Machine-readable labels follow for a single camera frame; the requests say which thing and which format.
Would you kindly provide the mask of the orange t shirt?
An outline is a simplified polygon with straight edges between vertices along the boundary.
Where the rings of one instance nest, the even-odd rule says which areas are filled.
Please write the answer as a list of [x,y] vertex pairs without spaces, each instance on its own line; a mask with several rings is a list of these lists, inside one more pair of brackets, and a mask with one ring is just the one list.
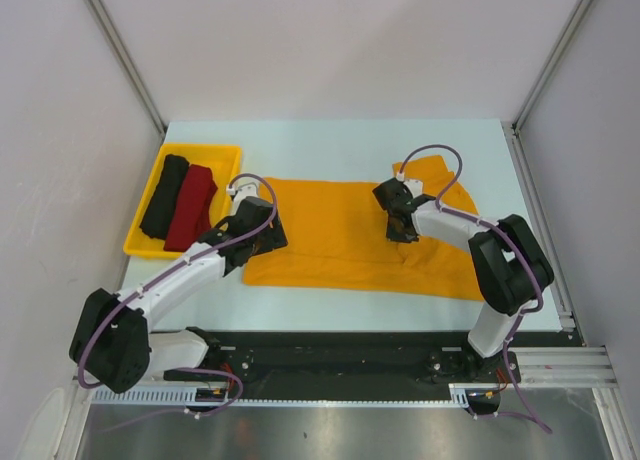
[[286,247],[251,258],[249,286],[336,288],[481,301],[468,253],[437,239],[387,239],[373,182],[270,178]]

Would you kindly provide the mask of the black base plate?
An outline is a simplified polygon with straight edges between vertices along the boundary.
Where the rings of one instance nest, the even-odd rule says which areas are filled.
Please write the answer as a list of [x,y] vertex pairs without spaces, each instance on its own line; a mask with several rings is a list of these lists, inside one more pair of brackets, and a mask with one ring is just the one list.
[[454,332],[224,332],[207,331],[211,346],[192,372],[172,370],[167,381],[211,381],[227,366],[258,401],[417,402],[444,400],[451,383],[493,384],[519,374],[515,350],[475,358],[466,333]]

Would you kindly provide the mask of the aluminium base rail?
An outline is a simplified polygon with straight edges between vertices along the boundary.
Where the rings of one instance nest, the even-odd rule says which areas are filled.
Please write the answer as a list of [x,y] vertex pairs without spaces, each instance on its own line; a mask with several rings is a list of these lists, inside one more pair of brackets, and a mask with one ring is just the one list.
[[526,388],[616,388],[605,347],[514,348]]

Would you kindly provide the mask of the left aluminium frame post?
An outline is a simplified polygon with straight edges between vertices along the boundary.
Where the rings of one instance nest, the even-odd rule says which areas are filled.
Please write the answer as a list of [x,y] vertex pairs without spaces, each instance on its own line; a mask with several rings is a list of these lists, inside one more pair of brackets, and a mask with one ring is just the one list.
[[104,0],[83,0],[94,18],[99,31],[112,52],[116,62],[140,102],[146,116],[161,139],[166,135],[168,126],[154,102],[116,23]]

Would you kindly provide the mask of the red rolled t shirt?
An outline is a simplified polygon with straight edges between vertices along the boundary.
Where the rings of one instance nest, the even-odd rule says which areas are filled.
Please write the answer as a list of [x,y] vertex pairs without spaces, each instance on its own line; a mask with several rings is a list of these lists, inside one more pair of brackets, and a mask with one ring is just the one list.
[[210,206],[218,187],[210,168],[192,164],[180,188],[163,250],[184,252],[211,228]]

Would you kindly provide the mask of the right aluminium frame post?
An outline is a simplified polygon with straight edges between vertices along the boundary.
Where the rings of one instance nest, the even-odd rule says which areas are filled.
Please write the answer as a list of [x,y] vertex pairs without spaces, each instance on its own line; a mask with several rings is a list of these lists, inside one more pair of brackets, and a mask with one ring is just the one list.
[[534,108],[539,103],[596,1],[577,0],[571,9],[522,105],[519,107],[514,119],[509,122],[510,129],[515,135],[520,134]]

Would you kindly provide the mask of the black rolled t shirt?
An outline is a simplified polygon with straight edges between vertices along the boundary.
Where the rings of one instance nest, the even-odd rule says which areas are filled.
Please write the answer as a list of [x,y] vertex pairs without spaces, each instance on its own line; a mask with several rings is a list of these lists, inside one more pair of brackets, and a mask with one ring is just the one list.
[[164,158],[158,183],[139,224],[148,237],[162,240],[167,237],[189,166],[187,159],[179,155],[168,154]]

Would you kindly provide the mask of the aluminium frame post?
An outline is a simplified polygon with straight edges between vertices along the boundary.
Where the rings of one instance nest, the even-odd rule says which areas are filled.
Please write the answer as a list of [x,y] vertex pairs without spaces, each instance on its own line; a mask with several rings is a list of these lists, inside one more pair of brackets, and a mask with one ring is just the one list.
[[534,108],[539,103],[596,1],[577,0],[571,9],[522,105],[519,107],[514,119],[509,122],[510,129],[515,135],[520,134]]
[[161,139],[166,135],[168,126],[154,102],[116,23],[104,0],[83,0],[94,18],[99,31],[112,52],[116,62],[140,102],[146,116]]

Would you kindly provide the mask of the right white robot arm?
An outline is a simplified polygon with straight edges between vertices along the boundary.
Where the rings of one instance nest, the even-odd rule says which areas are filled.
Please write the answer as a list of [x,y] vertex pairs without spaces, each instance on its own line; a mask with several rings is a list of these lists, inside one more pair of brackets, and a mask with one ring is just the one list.
[[470,255],[484,305],[468,333],[470,350],[461,356],[461,368],[469,379],[484,381],[496,371],[495,355],[513,339],[524,316],[542,310],[554,271],[523,217],[488,220],[436,197],[415,195],[410,184],[392,178],[373,189],[388,216],[386,237],[399,243],[432,238]]

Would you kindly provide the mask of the yellow plastic tray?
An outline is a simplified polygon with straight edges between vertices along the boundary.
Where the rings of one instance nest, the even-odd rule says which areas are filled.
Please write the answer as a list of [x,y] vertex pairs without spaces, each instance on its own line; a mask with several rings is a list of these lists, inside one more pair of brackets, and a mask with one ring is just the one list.
[[226,186],[240,173],[243,157],[242,148],[234,145],[219,144],[164,143],[156,156],[123,244],[123,252],[129,256],[173,260],[181,255],[180,252],[165,251],[163,240],[150,238],[139,227],[160,179],[164,159],[169,154],[184,157],[191,164],[211,169],[213,181],[219,187],[209,208],[209,218],[212,224],[215,224],[230,213],[231,199],[226,194]]

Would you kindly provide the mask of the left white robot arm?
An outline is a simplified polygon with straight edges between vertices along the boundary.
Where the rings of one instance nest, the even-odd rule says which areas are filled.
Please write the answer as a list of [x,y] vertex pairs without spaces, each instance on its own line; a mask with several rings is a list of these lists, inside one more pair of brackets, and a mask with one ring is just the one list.
[[201,235],[166,268],[139,286],[86,299],[69,349],[86,389],[123,393],[141,379],[172,370],[214,377],[220,354],[197,328],[157,333],[156,325],[205,286],[248,260],[287,244],[277,206],[256,196],[237,201],[234,214]]

